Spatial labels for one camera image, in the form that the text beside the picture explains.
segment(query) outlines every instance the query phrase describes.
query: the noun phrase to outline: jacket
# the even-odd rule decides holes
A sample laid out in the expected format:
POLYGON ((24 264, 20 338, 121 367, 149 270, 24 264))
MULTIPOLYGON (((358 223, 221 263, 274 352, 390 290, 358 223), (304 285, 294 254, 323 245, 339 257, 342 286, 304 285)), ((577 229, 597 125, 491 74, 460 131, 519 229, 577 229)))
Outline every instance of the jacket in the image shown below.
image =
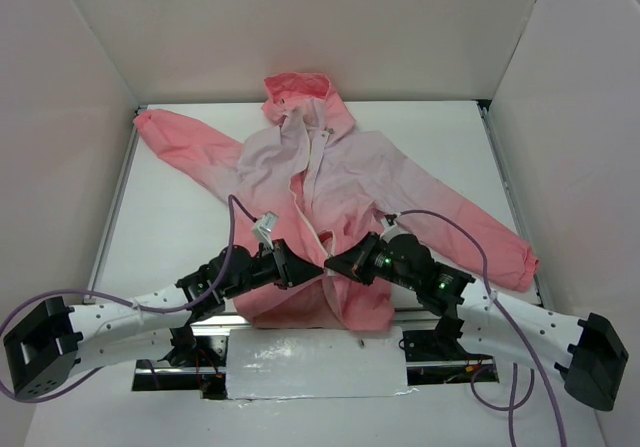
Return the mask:
MULTIPOLYGON (((400 152, 382 133, 362 132, 329 79, 284 73, 265 79, 262 109, 273 125, 244 144, 196 119, 146 110, 135 119, 141 137, 168 162, 221 199, 234 193, 250 211, 273 211, 272 238, 299 256, 324 260, 381 231, 383 213, 422 208, 467 229, 484 247, 489 278, 524 291, 538 259, 529 243, 400 152)), ((251 223, 237 216, 236 243, 257 249, 251 223)), ((448 224, 414 215, 401 224, 430 248, 478 272, 475 247, 448 224)), ((365 286, 325 273, 297 288, 270 285, 235 299, 238 313, 258 327, 386 330, 394 308, 391 287, 365 286)))

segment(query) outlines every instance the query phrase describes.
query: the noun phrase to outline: white panel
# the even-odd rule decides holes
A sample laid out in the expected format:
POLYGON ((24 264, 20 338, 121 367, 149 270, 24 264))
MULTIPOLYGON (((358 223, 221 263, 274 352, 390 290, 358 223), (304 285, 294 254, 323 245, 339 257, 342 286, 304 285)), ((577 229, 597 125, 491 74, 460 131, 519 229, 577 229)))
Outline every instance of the white panel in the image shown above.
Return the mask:
POLYGON ((233 330, 227 356, 230 399, 389 397, 407 387, 402 329, 233 330))
MULTIPOLYGON (((260 104, 155 107, 200 119, 242 141, 270 125, 260 104)), ((383 132, 421 167, 515 230, 474 102, 349 102, 348 107, 359 128, 383 132)), ((228 219, 223 202, 139 141, 98 290, 130 297, 174 283, 220 253, 228 242, 228 219)), ((510 294, 538 301, 533 287, 510 294)), ((392 300, 396 308, 420 307, 415 294, 401 287, 394 288, 392 300)), ((232 302, 227 310, 233 310, 232 302)))
MULTIPOLYGON (((33 294, 86 286, 133 101, 69 0, 0 0, 0 32, 4 318, 33 294)), ((22 445, 32 411, 0 399, 3 446, 22 445)))
POLYGON ((143 102, 258 100, 323 71, 348 99, 493 96, 533 0, 76 0, 143 102))
POLYGON ((639 99, 635 0, 538 0, 490 111, 544 284, 609 317, 631 353, 599 415, 611 446, 640 437, 639 99))

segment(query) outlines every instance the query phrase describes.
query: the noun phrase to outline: purple cable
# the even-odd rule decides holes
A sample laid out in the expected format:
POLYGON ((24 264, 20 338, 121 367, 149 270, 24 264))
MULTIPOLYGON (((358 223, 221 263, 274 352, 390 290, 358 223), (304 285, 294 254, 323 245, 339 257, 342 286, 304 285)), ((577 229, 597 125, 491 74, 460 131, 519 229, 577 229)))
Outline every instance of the purple cable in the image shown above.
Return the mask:
MULTIPOLYGON (((240 209, 245 214, 247 214, 247 216, 249 216, 251 219, 255 219, 255 217, 253 217, 247 211, 247 209, 244 208, 244 206, 240 203, 240 201, 238 200, 238 198, 235 195, 229 195, 227 203, 229 205, 229 245, 227 246, 227 251, 225 252, 225 256, 224 256, 224 260, 222 261, 222 266, 220 268, 220 272, 218 273, 218 276, 216 277, 216 279, 209 285, 207 290, 205 290, 200 296, 196 297, 191 302, 188 302, 188 303, 186 303, 186 304, 184 304, 182 306, 179 306, 179 307, 169 307, 169 308, 166 308, 166 309, 161 309, 161 308, 157 308, 157 307, 148 307, 148 306, 145 306, 145 305, 138 305, 136 307, 136 309, 140 309, 140 310, 142 310, 144 312, 152 312, 152 313, 155 313, 155 314, 171 314, 171 313, 174 313, 174 312, 181 312, 183 310, 190 309, 191 307, 193 307, 196 304, 198 304, 199 302, 201 302, 203 299, 208 297, 209 294, 211 294, 211 292, 213 292, 218 287, 218 284, 220 284, 220 282, 222 281, 222 279, 224 277, 224 273, 227 271, 227 268, 229 267, 229 262, 231 261, 231 252, 233 250, 233 239, 234 239, 234 236, 235 236, 235 225, 236 225, 236 219, 235 219, 235 215, 234 215, 234 211, 233 211, 233 203, 236 203, 240 207, 240 209)), ((31 297, 28 300, 25 300, 20 305, 18 305, 18 307, 16 307, 11 312, 9 312, 9 315, 7 316, 7 318, 2 322, 2 324, 0 324, 0 337, 2 337, 4 335, 4 331, 7 330, 7 327, 9 325, 9 323, 14 319, 14 317, 16 315, 18 315, 20 312, 22 312, 29 305, 31 305, 31 304, 33 304, 35 302, 38 302, 39 300, 48 299, 50 297, 56 297, 58 295, 87 295, 87 294, 90 294, 91 296, 97 297, 99 299, 109 300, 109 301, 114 302, 116 304, 120 304, 120 305, 124 305, 124 306, 133 308, 133 303, 129 302, 128 300, 122 299, 122 298, 117 297, 115 295, 106 294, 104 292, 89 292, 87 290, 80 290, 80 289, 51 290, 49 292, 44 292, 42 294, 38 294, 38 295, 36 295, 34 297, 31 297)), ((2 380, 0 380, 0 392, 2 392, 4 395, 9 397, 10 399, 16 400, 18 402, 25 402, 25 403, 29 403, 29 404, 38 404, 38 403, 41 403, 41 402, 47 402, 48 400, 53 400, 53 399, 57 399, 58 397, 61 397, 62 395, 64 395, 67 392, 75 389, 80 384, 82 384, 83 382, 88 380, 90 377, 95 375, 99 370, 100 369, 93 369, 87 375, 82 377, 80 380, 78 380, 77 382, 75 382, 71 386, 61 390, 60 392, 56 392, 55 394, 51 394, 51 395, 49 395, 47 397, 38 397, 37 399, 29 399, 29 400, 16 399, 15 394, 13 392, 11 392, 11 390, 9 390, 9 388, 6 385, 4 385, 4 382, 2 382, 2 380)))
POLYGON ((511 379, 511 394, 509 395, 509 411, 508 417, 509 420, 507 424, 509 425, 509 441, 511 442, 512 447, 516 447, 516 433, 513 422, 513 414, 516 412, 515 403, 516 403, 516 390, 518 389, 518 364, 513 364, 513 378, 511 379))
MULTIPOLYGON (((478 243, 478 241, 474 239, 469 232, 467 232, 465 229, 460 227, 453 220, 445 217, 442 214, 438 214, 437 212, 432 212, 430 210, 422 210, 422 209, 411 209, 411 210, 405 210, 404 212, 400 212, 397 215, 398 217, 400 217, 402 215, 407 215, 407 214, 427 214, 433 217, 437 217, 441 220, 444 220, 449 225, 453 226, 462 235, 464 235, 467 239, 469 239, 471 243, 476 247, 476 249, 478 249, 478 252, 480 252, 480 256, 482 257, 482 280, 484 282, 484 287, 487 290, 487 294, 491 295, 491 286, 489 284, 489 260, 487 259, 487 254, 482 248, 482 246, 478 243)), ((556 425, 558 426, 558 436, 560 437, 560 446, 567 447, 567 434, 564 429, 564 422, 562 421, 562 414, 560 413, 560 406, 558 405, 558 399, 556 398, 556 394, 554 393, 553 387, 551 386, 551 381, 549 380, 549 376, 547 375, 547 372, 544 370, 544 366, 542 365, 542 361, 540 360, 540 357, 538 356, 536 350, 533 348, 533 345, 531 345, 531 342, 529 342, 529 339, 527 339, 527 336, 524 333, 524 331, 520 328, 518 323, 509 313, 509 311, 505 309, 502 303, 496 298, 493 304, 498 308, 498 310, 502 313, 502 315, 504 315, 504 317, 507 319, 507 322, 509 322, 511 327, 513 327, 513 330, 516 332, 516 334, 518 334, 518 337, 520 337, 520 340, 522 340, 522 343, 529 351, 529 355, 531 355, 531 358, 533 359, 533 363, 536 364, 536 368, 538 369, 538 372, 540 372, 540 377, 542 377, 542 383, 544 384, 547 394, 549 395, 549 401, 551 402, 551 407, 553 408, 553 415, 556 418, 556 425)), ((515 400, 515 387, 512 389, 512 394, 515 400)), ((509 431, 511 432, 513 430, 513 425, 512 425, 513 409, 511 408, 511 403, 509 407, 509 413, 510 413, 509 431)), ((511 445, 513 447, 516 447, 516 444, 513 442, 513 439, 512 439, 511 445)))
MULTIPOLYGON (((509 412, 509 406, 501 407, 499 405, 495 405, 495 404, 492 404, 490 402, 487 402, 486 400, 484 400, 480 396, 480 394, 478 393, 478 391, 476 389, 476 379, 478 378, 478 375, 480 375, 485 370, 492 369, 493 367, 494 367, 493 365, 485 365, 485 366, 480 367, 478 370, 476 370, 473 373, 473 375, 471 376, 471 382, 470 382, 471 392, 473 393, 473 396, 476 399, 478 399, 478 402, 480 402, 485 407, 488 407, 491 410, 497 410, 498 412, 509 412)), ((514 371, 517 372, 518 364, 513 364, 513 367, 514 367, 514 371)), ((516 405, 513 406, 513 410, 517 410, 520 407, 522 407, 524 404, 527 403, 527 401, 531 397, 531 394, 533 393, 533 386, 535 385, 535 383, 536 383, 536 372, 535 372, 535 370, 531 369, 531 379, 529 380, 529 388, 527 389, 527 393, 524 394, 524 397, 522 398, 522 400, 520 402, 518 402, 516 405)))
POLYGON ((158 373, 156 369, 153 367, 153 362, 150 359, 145 359, 144 363, 147 364, 149 371, 151 372, 151 377, 153 377, 153 384, 156 386, 156 390, 160 390, 160 379, 158 378, 158 373))

